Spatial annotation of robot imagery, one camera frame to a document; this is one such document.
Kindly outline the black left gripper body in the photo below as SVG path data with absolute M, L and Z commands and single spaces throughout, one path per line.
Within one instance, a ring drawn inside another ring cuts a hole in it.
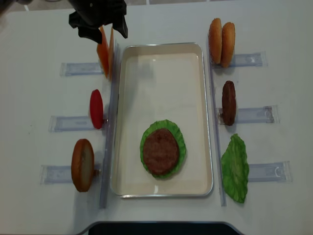
M 71 0 L 69 3 L 75 9 L 69 16 L 69 24 L 73 28 L 98 28 L 108 24 L 126 26 L 127 5 L 123 0 Z

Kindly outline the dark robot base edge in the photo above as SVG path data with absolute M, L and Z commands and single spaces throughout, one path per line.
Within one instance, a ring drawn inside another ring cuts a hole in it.
M 97 222 L 80 235 L 241 235 L 226 222 Z

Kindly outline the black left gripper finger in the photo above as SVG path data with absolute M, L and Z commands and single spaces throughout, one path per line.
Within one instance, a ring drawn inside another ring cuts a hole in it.
M 128 27 L 126 25 L 124 15 L 115 17 L 112 23 L 112 27 L 114 30 L 118 31 L 124 38 L 128 37 Z
M 90 39 L 98 44 L 102 44 L 102 33 L 98 28 L 93 29 L 93 28 L 79 26 L 78 35 L 80 38 Z

